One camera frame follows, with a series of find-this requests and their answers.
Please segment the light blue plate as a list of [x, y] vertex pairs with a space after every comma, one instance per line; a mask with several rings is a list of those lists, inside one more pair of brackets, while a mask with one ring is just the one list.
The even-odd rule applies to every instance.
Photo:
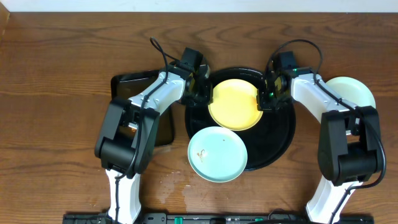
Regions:
[[351, 77], [336, 77], [326, 84], [342, 98], [358, 106], [372, 106], [376, 108], [376, 101], [370, 89], [357, 79]]
[[204, 128], [193, 135], [187, 149], [192, 169], [203, 179], [224, 183], [245, 170], [248, 153], [243, 140], [219, 126]]

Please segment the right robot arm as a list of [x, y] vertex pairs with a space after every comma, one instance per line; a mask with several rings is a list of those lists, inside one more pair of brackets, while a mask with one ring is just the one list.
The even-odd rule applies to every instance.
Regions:
[[266, 70], [259, 88], [260, 109], [278, 111], [298, 102], [320, 123], [321, 181], [306, 204], [312, 223], [336, 223], [355, 190], [378, 185], [386, 154], [375, 107], [359, 106], [330, 88], [311, 68]]

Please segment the yellow plate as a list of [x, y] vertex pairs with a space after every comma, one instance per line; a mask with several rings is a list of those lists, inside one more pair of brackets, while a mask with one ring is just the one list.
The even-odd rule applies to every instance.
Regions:
[[257, 88], [242, 79], [229, 79], [217, 84], [208, 111], [218, 125], [232, 131], [250, 129], [263, 114], [257, 108]]

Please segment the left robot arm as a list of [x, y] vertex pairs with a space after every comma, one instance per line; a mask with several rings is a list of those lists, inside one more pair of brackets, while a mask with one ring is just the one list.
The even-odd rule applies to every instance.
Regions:
[[136, 221], [141, 174], [152, 159], [160, 117], [176, 101], [209, 103], [209, 75], [208, 65], [167, 65], [141, 93], [110, 101], [95, 145], [111, 184], [109, 223]]

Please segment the light blue plate bottom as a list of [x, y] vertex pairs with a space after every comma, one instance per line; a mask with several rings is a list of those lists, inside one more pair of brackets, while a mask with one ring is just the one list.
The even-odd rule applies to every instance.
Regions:
[[204, 128], [193, 135], [187, 149], [192, 169], [203, 179], [224, 183], [245, 170], [248, 153], [243, 140], [219, 126]]

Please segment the light blue plate top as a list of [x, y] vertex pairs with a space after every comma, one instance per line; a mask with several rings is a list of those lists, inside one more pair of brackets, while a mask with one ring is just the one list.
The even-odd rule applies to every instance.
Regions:
[[336, 77], [326, 84], [342, 98], [358, 106], [372, 106], [376, 108], [376, 101], [370, 89], [357, 79], [351, 77]]

